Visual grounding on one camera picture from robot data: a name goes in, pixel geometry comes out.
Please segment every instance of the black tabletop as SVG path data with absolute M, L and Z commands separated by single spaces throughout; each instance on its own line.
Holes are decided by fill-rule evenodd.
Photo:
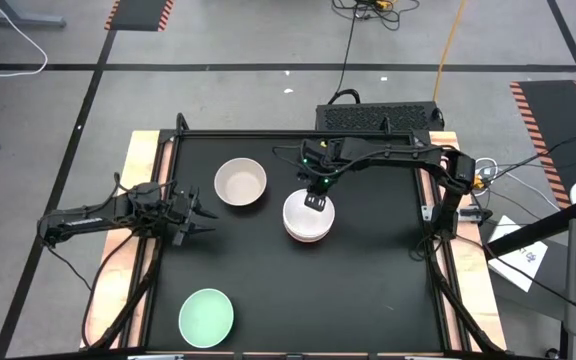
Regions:
M 319 243 L 286 234 L 282 206 L 305 187 L 296 169 L 271 153 L 300 139 L 183 139 L 175 178 L 180 189 L 200 186 L 217 228 L 181 247 L 165 242 L 147 348 L 196 350 L 178 329 L 181 305 L 202 288 L 223 291 L 235 309 L 229 336 L 212 351 L 440 351 L 433 293 L 423 262 L 408 249 L 422 237 L 415 172 L 370 168 L 344 174 L 329 193 L 336 219 Z M 217 169 L 249 157 L 265 169 L 268 186 L 253 205 L 222 203 L 213 188 Z

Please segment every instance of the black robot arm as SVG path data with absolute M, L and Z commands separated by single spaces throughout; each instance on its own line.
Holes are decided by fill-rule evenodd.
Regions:
M 119 175 L 115 174 L 117 187 Z M 170 186 L 170 197 L 161 199 L 161 190 Z M 37 223 L 37 233 L 48 246 L 64 242 L 74 235 L 127 228 L 136 236 L 158 237 L 174 233 L 173 244 L 181 245 L 186 235 L 213 230 L 191 222 L 193 214 L 217 218 L 199 203 L 199 190 L 177 193 L 174 182 L 159 185 L 142 183 L 125 193 L 110 196 L 104 202 L 68 210 L 53 210 Z
M 457 209 L 461 197 L 470 194 L 475 160 L 453 147 L 373 144 L 359 138 L 304 140 L 298 159 L 299 176 L 309 181 L 306 206 L 322 211 L 326 193 L 346 171 L 370 166 L 407 167 L 426 170 L 445 189 L 433 207 L 433 233 L 453 239 L 457 231 Z

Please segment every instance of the white paper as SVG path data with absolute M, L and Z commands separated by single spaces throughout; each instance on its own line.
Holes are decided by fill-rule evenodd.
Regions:
M 499 225 L 501 226 L 495 228 L 489 243 L 521 228 L 505 215 L 501 217 Z M 548 250 L 548 246 L 541 241 L 537 241 L 530 246 L 501 256 L 500 259 L 530 275 L 531 278 L 534 278 L 535 275 L 537 275 L 541 261 L 544 256 L 546 256 L 546 250 Z M 488 266 L 523 291 L 528 292 L 528 290 L 530 290 L 532 281 L 521 273 L 502 264 L 501 261 L 492 259 L 488 261 Z

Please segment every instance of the green bowl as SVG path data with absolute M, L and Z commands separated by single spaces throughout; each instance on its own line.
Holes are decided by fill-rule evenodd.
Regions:
M 209 348 L 222 342 L 235 318 L 232 303 L 224 293 L 202 289 L 190 295 L 179 311 L 179 331 L 188 344 Z

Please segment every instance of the gray floor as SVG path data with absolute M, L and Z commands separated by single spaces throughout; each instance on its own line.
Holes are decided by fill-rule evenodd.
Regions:
M 576 1 L 559 4 L 576 40 Z M 20 6 L 67 18 L 63 30 L 28 30 L 51 63 L 97 61 L 112 0 L 27 0 Z M 397 33 L 376 22 L 358 23 L 349 61 L 437 63 L 457 7 L 457 0 L 424 1 L 402 16 Z M 349 26 L 325 0 L 186 0 L 176 4 L 163 33 L 117 34 L 109 63 L 340 63 Z M 0 29 L 0 63 L 39 61 L 16 33 Z M 541 0 L 469 2 L 448 62 L 574 65 Z M 0 329 L 91 75 L 50 71 L 0 79 Z M 439 105 L 447 129 L 458 132 L 461 148 L 473 157 L 512 163 L 530 156 L 534 148 L 508 83 L 549 79 L 576 80 L 576 73 L 445 73 Z M 59 206 L 92 204 L 107 195 L 133 130 L 173 127 L 178 111 L 194 129 L 310 129 L 316 105 L 328 101 L 338 80 L 337 71 L 105 72 L 86 127 L 78 130 L 83 135 Z M 432 96 L 434 80 L 432 72 L 353 71 L 344 84 L 365 102 L 415 101 Z M 553 199 L 543 171 L 515 174 Z M 495 188 L 538 216 L 553 211 L 512 179 L 498 180 Z M 496 218 L 534 220 L 500 198 L 489 207 Z M 81 236 L 57 250 L 92 279 L 103 239 Z M 42 256 L 8 355 L 76 350 L 86 297 L 67 267 Z M 556 321 L 501 299 L 498 306 L 510 349 L 541 355 L 558 345 Z

